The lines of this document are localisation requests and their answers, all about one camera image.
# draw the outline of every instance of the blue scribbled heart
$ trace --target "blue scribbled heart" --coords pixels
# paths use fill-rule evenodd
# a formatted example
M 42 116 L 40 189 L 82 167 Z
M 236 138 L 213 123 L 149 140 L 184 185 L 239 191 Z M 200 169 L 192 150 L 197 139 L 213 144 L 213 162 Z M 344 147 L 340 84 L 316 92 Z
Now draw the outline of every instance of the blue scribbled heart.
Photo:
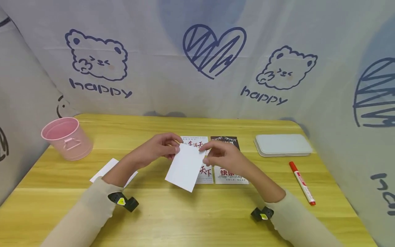
M 230 41 L 221 44 L 222 40 Z M 217 39 L 211 28 L 196 24 L 185 32 L 182 47 L 193 66 L 206 77 L 214 79 L 233 63 L 246 40 L 247 33 L 241 27 L 229 29 Z

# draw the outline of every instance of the left hand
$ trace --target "left hand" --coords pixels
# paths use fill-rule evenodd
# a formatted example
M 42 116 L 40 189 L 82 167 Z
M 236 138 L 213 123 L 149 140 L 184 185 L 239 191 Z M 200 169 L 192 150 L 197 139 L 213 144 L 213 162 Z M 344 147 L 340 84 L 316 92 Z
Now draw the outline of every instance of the left hand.
M 137 169 L 141 169 L 161 156 L 173 160 L 180 151 L 179 143 L 183 143 L 182 138 L 174 133 L 157 134 L 127 156 L 130 156 Z

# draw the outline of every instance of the cartoon bear face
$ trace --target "cartoon bear face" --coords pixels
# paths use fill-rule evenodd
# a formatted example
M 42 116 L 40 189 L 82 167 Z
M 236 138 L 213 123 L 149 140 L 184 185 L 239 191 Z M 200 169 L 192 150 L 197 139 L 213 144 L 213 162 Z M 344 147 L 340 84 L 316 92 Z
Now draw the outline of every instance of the cartoon bear face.
M 84 75 L 121 81 L 127 76 L 128 52 L 119 41 L 86 36 L 71 29 L 65 35 L 73 54 L 73 68 Z
M 0 161 L 9 155 L 8 142 L 4 131 L 0 128 Z
M 289 46 L 275 50 L 262 73 L 256 76 L 260 85 L 277 90 L 288 90 L 299 85 L 316 65 L 317 56 L 292 51 Z

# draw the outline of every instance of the pink bucket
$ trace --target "pink bucket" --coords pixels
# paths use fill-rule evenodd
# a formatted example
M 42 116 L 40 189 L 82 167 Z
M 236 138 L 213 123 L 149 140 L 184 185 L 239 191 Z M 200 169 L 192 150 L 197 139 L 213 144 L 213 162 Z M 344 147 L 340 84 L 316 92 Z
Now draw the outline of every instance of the pink bucket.
M 81 129 L 77 119 L 64 117 L 47 124 L 41 131 L 47 140 L 66 160 L 79 160 L 93 149 L 93 143 Z

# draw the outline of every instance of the right hand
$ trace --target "right hand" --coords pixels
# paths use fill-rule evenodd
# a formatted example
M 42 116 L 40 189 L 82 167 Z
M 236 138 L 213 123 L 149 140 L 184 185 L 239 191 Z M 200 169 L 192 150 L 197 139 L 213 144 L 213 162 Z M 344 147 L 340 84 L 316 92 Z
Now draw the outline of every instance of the right hand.
M 212 140 L 201 146 L 199 151 L 209 149 L 211 149 L 209 155 L 203 159 L 206 166 L 217 165 L 242 177 L 245 177 L 247 171 L 255 166 L 231 143 Z

